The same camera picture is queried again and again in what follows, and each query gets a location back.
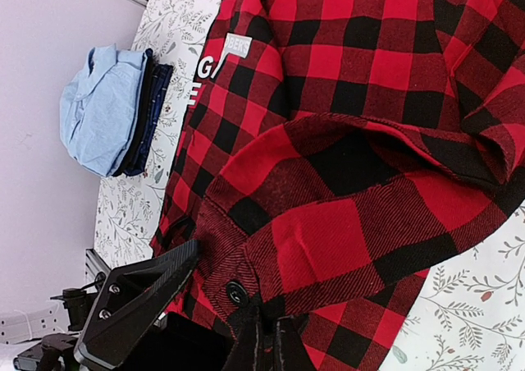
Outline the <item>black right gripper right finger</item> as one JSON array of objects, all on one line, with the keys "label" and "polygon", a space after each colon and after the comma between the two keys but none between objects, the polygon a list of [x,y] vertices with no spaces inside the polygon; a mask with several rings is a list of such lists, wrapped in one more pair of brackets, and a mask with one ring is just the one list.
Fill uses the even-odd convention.
[{"label": "black right gripper right finger", "polygon": [[228,323],[234,333],[234,344],[224,370],[314,370],[301,333],[309,316],[284,316],[269,319],[256,302],[234,312]]}]

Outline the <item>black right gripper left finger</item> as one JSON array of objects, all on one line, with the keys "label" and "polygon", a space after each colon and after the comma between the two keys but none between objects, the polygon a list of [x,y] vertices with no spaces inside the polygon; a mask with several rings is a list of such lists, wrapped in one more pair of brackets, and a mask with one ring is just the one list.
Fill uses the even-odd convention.
[{"label": "black right gripper left finger", "polygon": [[119,367],[181,293],[199,261],[190,240],[162,256],[113,269],[75,345],[85,367]]}]

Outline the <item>red black plaid shirt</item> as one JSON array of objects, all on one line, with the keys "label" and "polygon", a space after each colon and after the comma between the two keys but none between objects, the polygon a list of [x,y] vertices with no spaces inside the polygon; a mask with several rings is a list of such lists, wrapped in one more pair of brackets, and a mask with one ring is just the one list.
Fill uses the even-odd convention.
[{"label": "red black plaid shirt", "polygon": [[155,255],[235,339],[254,301],[309,316],[314,370],[376,370],[427,271],[524,199],[524,0],[221,0]]}]

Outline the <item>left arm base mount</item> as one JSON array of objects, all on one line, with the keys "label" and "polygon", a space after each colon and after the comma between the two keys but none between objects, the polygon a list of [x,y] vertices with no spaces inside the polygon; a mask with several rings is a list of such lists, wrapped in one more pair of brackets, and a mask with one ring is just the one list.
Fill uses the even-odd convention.
[{"label": "left arm base mount", "polygon": [[66,311],[66,331],[59,332],[57,325],[52,327],[38,343],[14,357],[15,370],[87,370],[75,360],[73,350],[105,277],[102,273],[88,285],[64,289],[50,298],[60,302]]}]

